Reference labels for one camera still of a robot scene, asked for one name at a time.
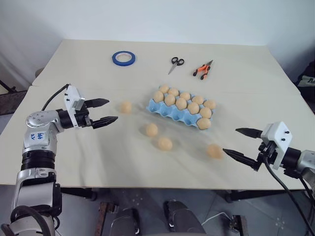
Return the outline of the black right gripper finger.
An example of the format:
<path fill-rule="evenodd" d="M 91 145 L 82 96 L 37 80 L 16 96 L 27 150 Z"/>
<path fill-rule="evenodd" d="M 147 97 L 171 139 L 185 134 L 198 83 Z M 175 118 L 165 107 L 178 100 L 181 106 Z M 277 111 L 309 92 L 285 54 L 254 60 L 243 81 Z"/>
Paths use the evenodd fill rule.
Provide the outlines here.
<path fill-rule="evenodd" d="M 251 158 L 248 158 L 246 156 L 244 156 L 243 153 L 237 152 L 235 150 L 231 150 L 231 149 L 222 149 L 228 156 L 230 156 L 231 158 L 233 158 L 234 160 L 245 164 L 249 167 L 251 167 L 252 169 L 256 169 L 256 165 L 257 165 L 257 161 Z"/>
<path fill-rule="evenodd" d="M 235 131 L 254 139 L 261 138 L 261 134 L 262 134 L 262 130 L 253 129 L 253 128 L 237 128 L 235 129 Z"/>

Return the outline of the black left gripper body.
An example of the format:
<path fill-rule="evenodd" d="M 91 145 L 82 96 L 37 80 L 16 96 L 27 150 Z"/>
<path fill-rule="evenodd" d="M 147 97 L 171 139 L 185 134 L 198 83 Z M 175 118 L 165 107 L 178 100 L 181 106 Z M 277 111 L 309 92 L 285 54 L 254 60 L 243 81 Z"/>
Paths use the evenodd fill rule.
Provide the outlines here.
<path fill-rule="evenodd" d="M 92 108 L 93 102 L 84 102 L 80 110 L 76 110 L 75 119 L 77 121 L 78 127 L 88 127 L 92 126 L 93 121 L 89 117 L 88 108 Z"/>

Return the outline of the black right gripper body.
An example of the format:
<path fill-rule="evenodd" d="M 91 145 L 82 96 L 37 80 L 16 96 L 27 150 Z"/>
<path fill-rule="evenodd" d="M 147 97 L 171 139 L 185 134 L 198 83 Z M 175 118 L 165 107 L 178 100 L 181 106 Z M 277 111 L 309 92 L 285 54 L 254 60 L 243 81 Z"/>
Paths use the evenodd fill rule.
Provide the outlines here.
<path fill-rule="evenodd" d="M 255 171 L 258 171 L 261 164 L 264 164 L 264 158 L 267 158 L 268 164 L 274 164 L 278 153 L 276 151 L 276 144 L 273 141 L 270 141 L 268 144 L 262 142 L 258 150 L 259 153 L 253 167 Z"/>

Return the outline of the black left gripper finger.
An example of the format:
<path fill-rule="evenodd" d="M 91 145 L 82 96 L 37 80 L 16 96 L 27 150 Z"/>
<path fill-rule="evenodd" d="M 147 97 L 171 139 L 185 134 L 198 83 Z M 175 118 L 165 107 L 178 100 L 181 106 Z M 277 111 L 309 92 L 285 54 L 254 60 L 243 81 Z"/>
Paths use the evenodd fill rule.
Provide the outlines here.
<path fill-rule="evenodd" d="M 104 99 L 104 98 L 97 98 L 97 99 L 91 99 L 91 100 L 85 101 L 85 105 L 87 108 L 96 108 L 96 107 L 103 106 L 107 103 L 109 103 L 109 100 Z"/>
<path fill-rule="evenodd" d="M 103 117 L 100 118 L 99 120 L 92 121 L 92 128 L 97 129 L 101 127 L 108 126 L 115 122 L 118 119 L 118 117 L 115 116 L 108 116 L 108 117 Z"/>

